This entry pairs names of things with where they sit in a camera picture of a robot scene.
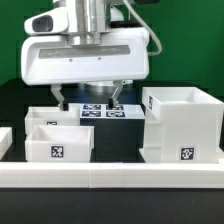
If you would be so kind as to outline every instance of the white box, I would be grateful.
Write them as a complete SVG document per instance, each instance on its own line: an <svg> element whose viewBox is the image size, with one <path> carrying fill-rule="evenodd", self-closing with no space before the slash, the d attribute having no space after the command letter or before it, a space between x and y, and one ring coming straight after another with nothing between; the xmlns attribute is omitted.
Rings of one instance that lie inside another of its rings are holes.
<svg viewBox="0 0 224 224"><path fill-rule="evenodd" d="M26 134L29 135L36 125L79 126L79 108L61 111L59 107L29 107L25 117Z"/></svg>
<svg viewBox="0 0 224 224"><path fill-rule="evenodd" d="M0 128L0 159L12 144L12 128Z"/></svg>
<svg viewBox="0 0 224 224"><path fill-rule="evenodd" d="M144 148L146 162L217 163L224 104L194 87L148 87Z"/></svg>
<svg viewBox="0 0 224 224"><path fill-rule="evenodd" d="M36 126L25 141L32 162L87 163L93 148L93 127Z"/></svg>

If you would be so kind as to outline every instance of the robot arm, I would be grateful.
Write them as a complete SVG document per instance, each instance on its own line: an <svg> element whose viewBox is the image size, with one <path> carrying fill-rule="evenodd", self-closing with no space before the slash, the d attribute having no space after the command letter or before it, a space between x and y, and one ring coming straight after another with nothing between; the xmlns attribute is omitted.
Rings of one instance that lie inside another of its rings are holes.
<svg viewBox="0 0 224 224"><path fill-rule="evenodd" d="M61 84L114 80L116 91L109 104L116 106L121 80L148 75L147 46L153 32L140 19L146 28L111 29L111 18L122 18L120 14L111 16L111 2L123 2L131 10L130 3L157 1L53 0L53 10L25 22L25 30L32 36L22 48L25 83L52 85L61 105Z"/></svg>

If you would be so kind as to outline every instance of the white cable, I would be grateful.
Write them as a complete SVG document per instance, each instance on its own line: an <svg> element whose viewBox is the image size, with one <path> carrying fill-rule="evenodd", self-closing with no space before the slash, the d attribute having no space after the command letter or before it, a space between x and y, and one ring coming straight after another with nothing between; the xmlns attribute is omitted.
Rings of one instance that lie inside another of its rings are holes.
<svg viewBox="0 0 224 224"><path fill-rule="evenodd" d="M154 55L158 55L162 52L163 47L162 44L159 40L159 38L156 36L156 34L154 33L154 31L146 24L146 22L137 14L137 12L133 9L133 7L131 6L131 4L128 2L128 0L123 0L125 6L127 7L127 9L129 10L129 12L132 14L132 16L143 26L145 27L149 33L150 36L152 37L152 40L156 43L158 50L156 52L148 52L149 56L154 56Z"/></svg>

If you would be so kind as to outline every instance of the green backdrop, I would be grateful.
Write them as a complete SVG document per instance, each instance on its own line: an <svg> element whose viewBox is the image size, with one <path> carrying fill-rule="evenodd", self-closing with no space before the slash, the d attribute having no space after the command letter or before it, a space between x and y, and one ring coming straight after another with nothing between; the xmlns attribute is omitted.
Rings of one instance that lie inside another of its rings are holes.
<svg viewBox="0 0 224 224"><path fill-rule="evenodd" d="M50 8L51 0L0 1L0 84L21 76L25 19ZM127 15L124 6L120 8ZM224 96L223 0L161 0L135 9L164 47L161 55L150 58L151 73L146 80L193 82Z"/></svg>

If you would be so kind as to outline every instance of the metal robot mount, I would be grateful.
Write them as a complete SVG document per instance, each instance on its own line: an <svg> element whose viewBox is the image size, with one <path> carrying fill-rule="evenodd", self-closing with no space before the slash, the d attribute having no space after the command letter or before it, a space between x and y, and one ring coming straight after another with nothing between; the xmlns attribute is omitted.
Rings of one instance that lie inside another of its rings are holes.
<svg viewBox="0 0 224 224"><path fill-rule="evenodd" d="M28 85L51 85L61 110L68 104L61 85L113 80L116 90L109 106L116 107L123 80L144 79L149 74L149 38L161 44L131 4L158 0L53 0L54 9L28 19L28 38L22 48L22 78ZM111 28L124 21L113 5L125 4L144 27Z"/></svg>

